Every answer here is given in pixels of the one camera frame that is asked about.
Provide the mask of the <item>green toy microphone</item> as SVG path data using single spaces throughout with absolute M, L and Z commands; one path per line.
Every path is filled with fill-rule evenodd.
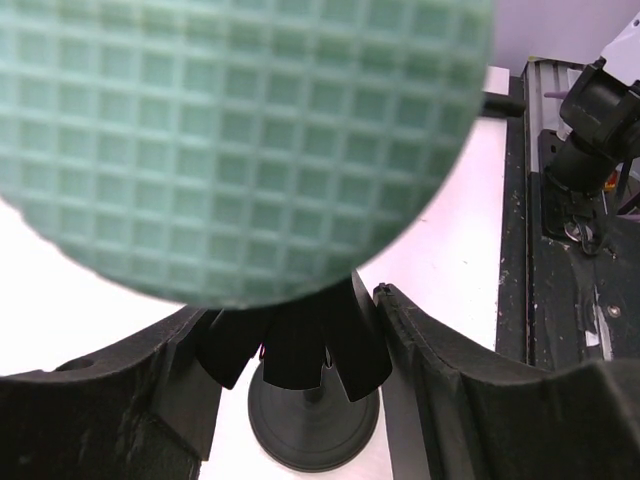
M 65 257 L 209 308 L 347 278 L 435 198 L 490 1 L 5 1 L 1 197 Z

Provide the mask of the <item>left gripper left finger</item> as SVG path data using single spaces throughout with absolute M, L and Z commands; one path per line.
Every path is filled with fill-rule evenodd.
M 2 377 L 2 478 L 198 478 L 221 397 L 196 356 L 214 318 L 183 307 L 51 372 Z

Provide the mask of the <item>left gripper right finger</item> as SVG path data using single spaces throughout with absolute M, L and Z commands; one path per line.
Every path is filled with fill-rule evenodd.
M 639 364 L 549 372 L 435 320 L 397 287 L 375 291 L 393 370 L 382 388 L 397 479 L 635 479 Z

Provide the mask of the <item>black microphone stand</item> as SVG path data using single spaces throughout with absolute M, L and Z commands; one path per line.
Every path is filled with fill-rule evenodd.
M 354 459 L 379 418 L 392 372 L 376 306 L 357 272 L 279 305 L 208 311 L 197 358 L 232 389 L 252 357 L 247 396 L 253 435 L 279 464 L 321 473 Z

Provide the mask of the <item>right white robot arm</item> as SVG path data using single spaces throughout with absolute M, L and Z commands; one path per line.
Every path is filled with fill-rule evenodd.
M 559 116 L 570 134 L 545 168 L 558 188 L 581 194 L 601 190 L 616 167 L 639 157 L 639 17 L 586 65 L 566 91 Z

